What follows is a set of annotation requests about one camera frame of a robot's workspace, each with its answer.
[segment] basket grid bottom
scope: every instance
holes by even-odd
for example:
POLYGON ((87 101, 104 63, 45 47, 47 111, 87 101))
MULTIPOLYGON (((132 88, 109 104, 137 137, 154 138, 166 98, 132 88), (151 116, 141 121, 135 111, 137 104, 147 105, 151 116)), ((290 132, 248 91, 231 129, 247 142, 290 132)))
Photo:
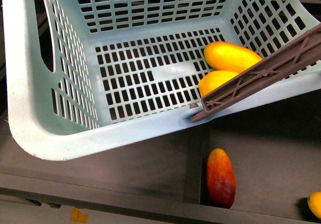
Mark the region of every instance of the basket grid bottom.
POLYGON ((200 101, 199 81, 212 68, 203 49, 224 41, 219 28, 96 46, 110 123, 200 101))

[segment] brown plastic rail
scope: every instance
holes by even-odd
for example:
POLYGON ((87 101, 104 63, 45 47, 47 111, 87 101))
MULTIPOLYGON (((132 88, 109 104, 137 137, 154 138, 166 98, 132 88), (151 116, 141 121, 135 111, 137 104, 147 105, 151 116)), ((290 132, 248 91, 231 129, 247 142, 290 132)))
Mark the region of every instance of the brown plastic rail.
POLYGON ((321 24, 305 32, 202 98, 197 122, 216 114, 254 93, 314 64, 321 59, 321 24))

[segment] yellow label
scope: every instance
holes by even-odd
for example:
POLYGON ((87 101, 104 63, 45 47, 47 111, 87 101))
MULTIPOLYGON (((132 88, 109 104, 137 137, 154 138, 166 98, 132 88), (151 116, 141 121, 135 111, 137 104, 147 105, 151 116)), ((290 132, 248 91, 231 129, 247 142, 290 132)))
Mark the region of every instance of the yellow label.
POLYGON ((74 207, 71 211, 70 220, 80 223, 87 223, 89 214, 79 212, 79 208, 74 207))

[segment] floor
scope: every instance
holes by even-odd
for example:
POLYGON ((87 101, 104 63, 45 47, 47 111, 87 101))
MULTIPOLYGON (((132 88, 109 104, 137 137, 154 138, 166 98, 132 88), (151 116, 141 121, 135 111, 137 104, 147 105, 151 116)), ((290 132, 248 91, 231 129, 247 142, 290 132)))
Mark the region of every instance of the floor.
MULTIPOLYGON (((71 221, 71 206, 61 206, 60 209, 51 208, 46 204, 32 206, 28 204, 0 201, 0 223, 3 224, 77 224, 71 221)), ((165 222, 146 220, 130 216, 111 214, 106 212, 80 209, 80 213, 89 214, 87 224, 161 224, 165 222)))

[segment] light blue basket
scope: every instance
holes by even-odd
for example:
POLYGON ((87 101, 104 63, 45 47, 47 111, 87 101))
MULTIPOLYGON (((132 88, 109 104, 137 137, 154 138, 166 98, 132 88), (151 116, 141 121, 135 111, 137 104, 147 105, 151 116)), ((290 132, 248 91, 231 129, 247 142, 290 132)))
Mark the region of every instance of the light blue basket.
POLYGON ((54 64, 41 57, 34 0, 3 0, 9 123, 42 159, 68 160, 321 88, 318 62, 192 124, 210 42, 265 57, 317 25, 298 0, 44 0, 54 64))

